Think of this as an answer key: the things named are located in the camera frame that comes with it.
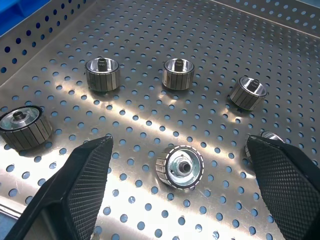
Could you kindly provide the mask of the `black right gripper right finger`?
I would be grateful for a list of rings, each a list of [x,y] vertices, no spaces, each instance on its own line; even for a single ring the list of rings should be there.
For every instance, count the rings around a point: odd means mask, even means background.
[[[262,199],[286,240],[320,238],[320,169],[299,148],[249,135],[246,153]]]

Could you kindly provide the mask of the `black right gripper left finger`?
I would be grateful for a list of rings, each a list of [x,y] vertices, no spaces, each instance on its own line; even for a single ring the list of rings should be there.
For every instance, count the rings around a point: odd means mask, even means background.
[[[107,183],[113,137],[76,147],[33,196],[7,240],[89,240]]]

